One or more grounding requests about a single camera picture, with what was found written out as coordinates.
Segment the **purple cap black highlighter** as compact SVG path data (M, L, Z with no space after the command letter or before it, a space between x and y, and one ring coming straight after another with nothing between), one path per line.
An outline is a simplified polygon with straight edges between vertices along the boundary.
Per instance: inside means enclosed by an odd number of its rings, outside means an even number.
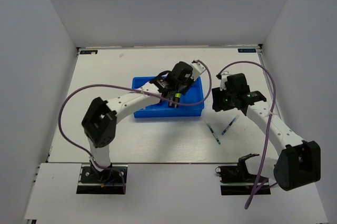
M167 98L169 99L168 101L168 107L169 108L176 108L176 105L173 103L175 101L175 91L172 91L168 94Z

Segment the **yellow cap black highlighter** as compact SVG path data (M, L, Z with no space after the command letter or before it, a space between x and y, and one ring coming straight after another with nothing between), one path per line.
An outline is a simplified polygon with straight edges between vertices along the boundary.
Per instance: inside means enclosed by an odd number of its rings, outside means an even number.
M181 94L176 93L174 97L172 98L172 102L170 103L170 107L172 108L178 108L179 107L179 102L180 102Z

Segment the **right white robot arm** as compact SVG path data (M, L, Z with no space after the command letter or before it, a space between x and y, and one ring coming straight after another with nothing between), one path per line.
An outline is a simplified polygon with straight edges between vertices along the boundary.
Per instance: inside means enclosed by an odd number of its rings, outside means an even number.
M217 75L221 81L212 89L215 112L238 109L265 133L278 158L266 158L262 178L274 179L285 191L302 187L321 179L321 148L315 141L305 141L277 115L260 91L251 91L243 73Z

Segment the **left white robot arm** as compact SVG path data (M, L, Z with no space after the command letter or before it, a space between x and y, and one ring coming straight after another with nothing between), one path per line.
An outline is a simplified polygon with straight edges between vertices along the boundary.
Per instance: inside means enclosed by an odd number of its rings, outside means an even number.
M125 95L103 100L95 98L83 120L82 126L90 144L90 164L99 181L111 176L109 144L114 140L117 124L130 114L147 106L158 104L161 98L172 99L175 94L185 94L205 68L198 62L177 63L171 71L158 74L142 87Z

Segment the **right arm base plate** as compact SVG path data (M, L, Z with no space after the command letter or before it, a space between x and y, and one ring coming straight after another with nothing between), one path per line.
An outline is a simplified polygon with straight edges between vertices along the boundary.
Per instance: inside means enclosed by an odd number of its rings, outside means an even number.
M237 165L225 165L215 168L220 178L222 196L249 196L253 189L256 175L242 175Z

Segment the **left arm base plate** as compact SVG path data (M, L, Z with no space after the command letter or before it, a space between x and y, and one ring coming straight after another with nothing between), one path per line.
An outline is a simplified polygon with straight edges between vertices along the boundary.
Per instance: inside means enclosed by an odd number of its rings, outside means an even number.
M124 195L127 166L114 166L115 171L104 170L99 176L91 166L82 166L76 193L78 195Z

